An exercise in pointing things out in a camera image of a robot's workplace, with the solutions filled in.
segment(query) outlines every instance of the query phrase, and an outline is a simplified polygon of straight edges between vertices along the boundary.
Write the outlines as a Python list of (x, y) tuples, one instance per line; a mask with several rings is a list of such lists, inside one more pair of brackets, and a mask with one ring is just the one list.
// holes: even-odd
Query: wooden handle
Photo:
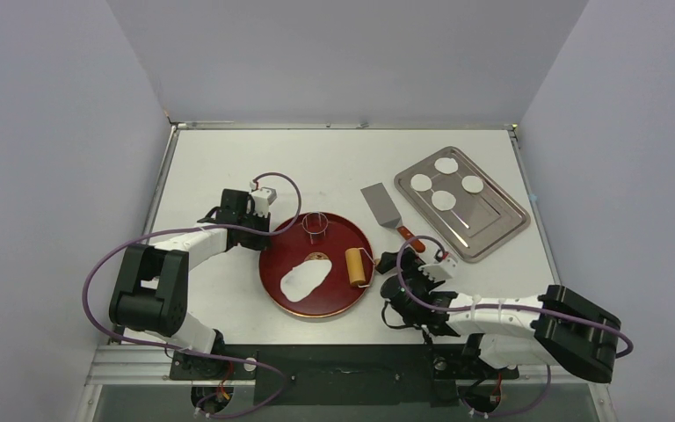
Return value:
[[(403, 239), (405, 239), (405, 240), (407, 240), (407, 239), (409, 239), (409, 238), (415, 236), (415, 235), (413, 235), (412, 232), (409, 231), (408, 228), (405, 227), (405, 226), (400, 226), (400, 227), (398, 227), (398, 228), (397, 228), (397, 232), (398, 232), (400, 235), (402, 235), (402, 236), (403, 236)], [(415, 252), (417, 252), (417, 253), (423, 253), (423, 252), (425, 252), (425, 245), (423, 244), (423, 242), (420, 241), (420, 239), (414, 240), (414, 241), (410, 244), (410, 246), (412, 246), (412, 249), (414, 249)]]

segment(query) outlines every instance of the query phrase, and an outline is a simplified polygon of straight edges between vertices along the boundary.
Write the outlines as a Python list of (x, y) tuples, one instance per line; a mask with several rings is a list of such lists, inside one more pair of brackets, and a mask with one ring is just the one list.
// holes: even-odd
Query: red plate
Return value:
[[(355, 224), (345, 218), (329, 213), (322, 214), (327, 216), (330, 223), (324, 240), (319, 244), (309, 242), (308, 234), (301, 226), (305, 215), (302, 214), (287, 232), (271, 237), (272, 246), (260, 253), (260, 280), (265, 291), (281, 308), (299, 317), (318, 318), (339, 314), (350, 308), (367, 290), (351, 287), (345, 251), (364, 248), (373, 256), (368, 239)], [(277, 229), (286, 227), (288, 221), (280, 224)], [(289, 301), (280, 290), (280, 279), (315, 252), (327, 255), (332, 261), (330, 273), (309, 296), (298, 302)], [(366, 280), (370, 283), (374, 275), (374, 263), (364, 253), (361, 257)]]

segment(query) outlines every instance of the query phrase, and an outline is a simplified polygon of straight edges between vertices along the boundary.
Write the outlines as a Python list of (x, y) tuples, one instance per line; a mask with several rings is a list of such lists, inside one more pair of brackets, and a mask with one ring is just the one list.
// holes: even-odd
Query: yellow roller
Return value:
[(345, 263), (348, 265), (348, 280), (352, 287), (366, 285), (366, 274), (363, 271), (363, 258), (360, 248), (345, 251)]

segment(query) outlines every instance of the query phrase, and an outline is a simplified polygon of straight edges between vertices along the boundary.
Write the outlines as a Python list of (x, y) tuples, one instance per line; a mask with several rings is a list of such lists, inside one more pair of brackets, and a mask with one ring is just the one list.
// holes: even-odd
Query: white tabletop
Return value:
[[(248, 190), (260, 173), (280, 171), (301, 189), (301, 211), (326, 211), (354, 222), (374, 254), (397, 251), (402, 239), (380, 227), (360, 193), (383, 182), (403, 223), (415, 234), (440, 237), (394, 188), (394, 176), (447, 146), (455, 146), (496, 180), (532, 215), (524, 181), (504, 130), (183, 130), (171, 162), (154, 231), (189, 227), (219, 204), (224, 188)], [(291, 218), (296, 198), (290, 185), (265, 178), (278, 199), (271, 206), (271, 229)], [(537, 222), (439, 290), (496, 297), (544, 293), (553, 276)], [(423, 258), (429, 261), (434, 249)], [(258, 276), (258, 252), (235, 248), (190, 272), (188, 311), (220, 330), (229, 344), (407, 344), (421, 342), (415, 330), (396, 331), (380, 318), (385, 276), (353, 307), (329, 318), (303, 319), (279, 308)], [(390, 324), (400, 317), (388, 311)], [(141, 333), (133, 337), (148, 338)], [(442, 341), (463, 341), (446, 338)]]

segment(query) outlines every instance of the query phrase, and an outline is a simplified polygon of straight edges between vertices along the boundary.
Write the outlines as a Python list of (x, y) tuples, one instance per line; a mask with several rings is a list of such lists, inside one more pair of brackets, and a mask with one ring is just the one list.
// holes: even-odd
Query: metal frame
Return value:
[(545, 225), (542, 222), (542, 217), (540, 215), (540, 209), (537, 206), (537, 195), (532, 192), (532, 185), (529, 183), (529, 177), (526, 175), (526, 168), (524, 167), (524, 158), (521, 156), (521, 146), (519, 145), (519, 138), (516, 136), (516, 128), (518, 125), (512, 125), (508, 130), (508, 136), (511, 138), (511, 146), (513, 147), (513, 153), (516, 155), (516, 161), (519, 163), (519, 171), (521, 171), (521, 178), (524, 179), (524, 187), (526, 188), (526, 193), (529, 194), (529, 203), (532, 205), (532, 212), (534, 214), (534, 220), (537, 221), (537, 229), (540, 231), (540, 238), (542, 239), (542, 246), (545, 248), (545, 254), (548, 257), (549, 270), (552, 273), (552, 277), (555, 280), (555, 284), (560, 284), (560, 274), (557, 272), (557, 266), (555, 265), (555, 257), (552, 255), (552, 249), (549, 247), (549, 240), (547, 237), (547, 231), (545, 230)]
[[(234, 121), (208, 121), (208, 122), (179, 122), (171, 124), (170, 137), (164, 152), (162, 165), (159, 169), (159, 175), (156, 179), (156, 188), (149, 213), (143, 227), (143, 234), (151, 232), (156, 214), (159, 209), (159, 203), (169, 175), (171, 162), (174, 157), (175, 149), (181, 130), (506, 130), (511, 138), (512, 148), (519, 164), (519, 170), (524, 180), (524, 185), (529, 194), (529, 201), (532, 206), (534, 220), (537, 223), (537, 229), (540, 231), (542, 243), (547, 254), (550, 271), (557, 284), (561, 284), (560, 276), (555, 266), (555, 259), (549, 246), (547, 233), (541, 220), (541, 215), (537, 207), (536, 196), (532, 193), (532, 187), (529, 178), (526, 175), (524, 163), (520, 153), (519, 141), (516, 135), (517, 125), (450, 125), (433, 123), (399, 123), (399, 124), (371, 124), (367, 122), (355, 123), (322, 123), (322, 124), (243, 124)], [(87, 375), (86, 385), (79, 408), (76, 413), (76, 421), (90, 422), (94, 419), (97, 409), (99, 395), (102, 385), (217, 385), (218, 380), (209, 381), (173, 381), (169, 379), (169, 365), (171, 359), (164, 354), (164, 350), (148, 346), (99, 346), (91, 363), (89, 374)], [(544, 383), (547, 380), (547, 372), (544, 367), (521, 367), (519, 369), (521, 377), (518, 380), (512, 380), (511, 383)], [(561, 367), (553, 367), (552, 383), (586, 383), (592, 393), (594, 407), (602, 422), (616, 422), (617, 417), (612, 406), (612, 400), (606, 385), (593, 384), (585, 382)], [(252, 385), (254, 381), (228, 381), (227, 385)]]

